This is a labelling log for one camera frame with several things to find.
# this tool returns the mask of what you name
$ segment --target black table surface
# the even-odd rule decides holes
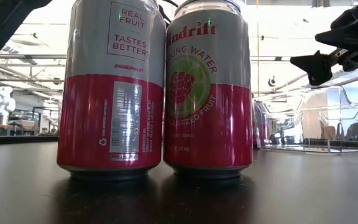
[[[255,151],[238,179],[194,180],[161,163],[125,182],[73,180],[57,143],[0,146],[0,223],[358,224],[358,152]]]

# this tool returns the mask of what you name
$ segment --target spindrift can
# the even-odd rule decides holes
[[[164,161],[236,177],[252,164],[247,23],[234,1],[184,2],[167,31]]]
[[[165,23],[155,0],[77,0],[57,162],[131,179],[161,160]]]

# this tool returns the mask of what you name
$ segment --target white robot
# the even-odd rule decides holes
[[[47,121],[50,121],[50,125],[52,125],[52,130],[56,131],[58,128],[58,122],[52,119],[49,115],[45,116]]]
[[[9,112],[16,109],[16,101],[11,98],[13,89],[9,86],[0,87],[0,125],[6,125]]]

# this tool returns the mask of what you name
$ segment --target lime slice graphic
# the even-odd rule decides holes
[[[182,118],[204,105],[211,90],[211,79],[200,60],[181,56],[168,64],[166,87],[168,112]]]

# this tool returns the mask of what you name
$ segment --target can bottom rim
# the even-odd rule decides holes
[[[143,177],[147,177],[149,170],[155,166],[150,167],[135,167],[135,168],[123,168],[123,169],[111,169],[111,170],[86,170],[77,167],[60,166],[67,170],[71,178],[77,180],[87,181],[120,181],[120,180],[133,180]]]
[[[219,168],[194,168],[194,167],[183,167],[183,166],[174,166],[170,165],[175,171],[176,175],[183,177],[192,177],[198,179],[230,179],[236,178],[241,175],[241,171],[248,166],[239,166],[239,167],[225,167],[223,169]]]

